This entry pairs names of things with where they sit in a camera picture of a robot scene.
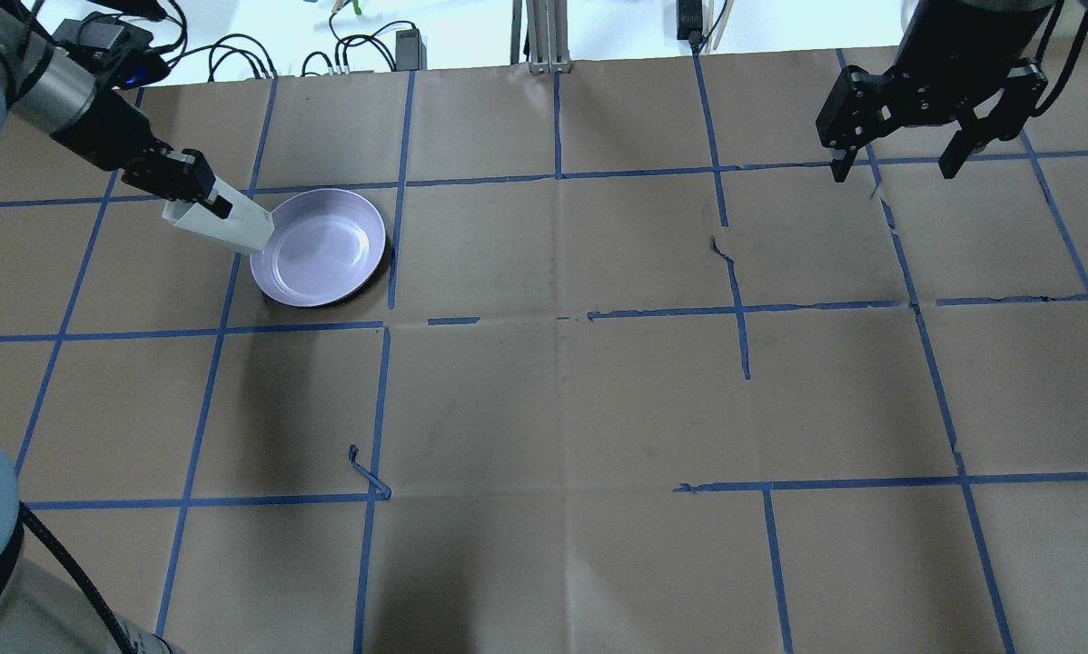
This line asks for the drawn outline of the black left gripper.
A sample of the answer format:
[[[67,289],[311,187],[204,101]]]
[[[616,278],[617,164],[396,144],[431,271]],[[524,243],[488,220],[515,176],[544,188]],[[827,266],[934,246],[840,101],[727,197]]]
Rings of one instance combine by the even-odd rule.
[[[221,220],[232,212],[206,156],[178,152],[154,137],[148,116],[118,92],[97,94],[81,118],[51,138],[94,166],[121,171],[125,183],[166,202],[202,203]]]

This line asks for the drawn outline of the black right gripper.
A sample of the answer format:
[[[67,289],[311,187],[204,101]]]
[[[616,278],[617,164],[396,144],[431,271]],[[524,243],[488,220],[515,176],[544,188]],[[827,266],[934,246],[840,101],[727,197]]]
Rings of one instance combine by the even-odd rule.
[[[989,141],[1013,140],[1037,112],[1049,78],[1033,58],[984,77],[979,71],[939,72],[892,67],[869,74],[848,65],[816,119],[818,140],[831,149],[831,174],[845,183],[855,152],[897,129],[956,124],[938,158],[945,181],[955,178],[972,155]]]

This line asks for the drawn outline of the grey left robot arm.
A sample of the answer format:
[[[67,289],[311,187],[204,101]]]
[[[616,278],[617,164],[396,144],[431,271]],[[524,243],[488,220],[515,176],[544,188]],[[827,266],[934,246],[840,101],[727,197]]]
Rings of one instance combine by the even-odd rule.
[[[0,132],[10,112],[94,166],[162,198],[172,226],[242,252],[270,239],[270,213],[219,177],[205,155],[176,152],[154,136],[140,109],[37,33],[32,18],[0,7]]]

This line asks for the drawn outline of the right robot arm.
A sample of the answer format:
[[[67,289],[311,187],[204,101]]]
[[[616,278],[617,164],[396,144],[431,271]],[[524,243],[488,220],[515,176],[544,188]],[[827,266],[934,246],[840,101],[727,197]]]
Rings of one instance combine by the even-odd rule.
[[[940,155],[944,178],[991,141],[1009,141],[1041,103],[1047,79],[1027,55],[1051,1],[918,1],[893,63],[871,74],[840,70],[816,118],[832,155],[832,178],[846,180],[871,141],[897,129],[955,124]]]

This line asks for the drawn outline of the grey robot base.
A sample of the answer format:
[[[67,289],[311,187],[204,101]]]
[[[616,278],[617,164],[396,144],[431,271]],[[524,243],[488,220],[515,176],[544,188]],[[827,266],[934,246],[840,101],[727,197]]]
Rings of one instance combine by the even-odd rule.
[[[0,451],[0,653],[180,653],[109,608],[70,551],[18,497]]]

